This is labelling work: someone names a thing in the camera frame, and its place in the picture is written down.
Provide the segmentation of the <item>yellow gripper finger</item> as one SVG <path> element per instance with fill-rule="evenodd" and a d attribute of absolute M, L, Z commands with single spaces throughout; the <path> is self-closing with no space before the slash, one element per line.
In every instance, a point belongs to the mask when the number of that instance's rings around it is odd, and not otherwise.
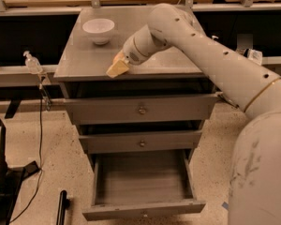
<path fill-rule="evenodd" d="M 108 68 L 106 74 L 111 78 L 115 78 L 127 71 L 129 71 L 128 63 L 124 60 L 117 60 Z"/>

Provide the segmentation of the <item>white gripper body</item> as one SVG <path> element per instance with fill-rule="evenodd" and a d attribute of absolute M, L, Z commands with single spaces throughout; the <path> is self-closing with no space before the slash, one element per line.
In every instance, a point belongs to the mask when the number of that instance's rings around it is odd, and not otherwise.
<path fill-rule="evenodd" d="M 152 55 L 165 51 L 170 47 L 167 41 L 154 37 L 147 25 L 128 38 L 123 46 L 124 58 L 132 65 L 146 62 Z"/>

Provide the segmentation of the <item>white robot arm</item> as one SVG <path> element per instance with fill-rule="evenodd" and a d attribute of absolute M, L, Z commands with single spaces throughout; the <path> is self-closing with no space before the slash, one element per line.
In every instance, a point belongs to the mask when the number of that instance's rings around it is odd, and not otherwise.
<path fill-rule="evenodd" d="M 114 78 L 173 46 L 251 121 L 240 133 L 229 179 L 229 225 L 281 225 L 281 76 L 206 37 L 190 15 L 155 6 L 113 59 Z"/>

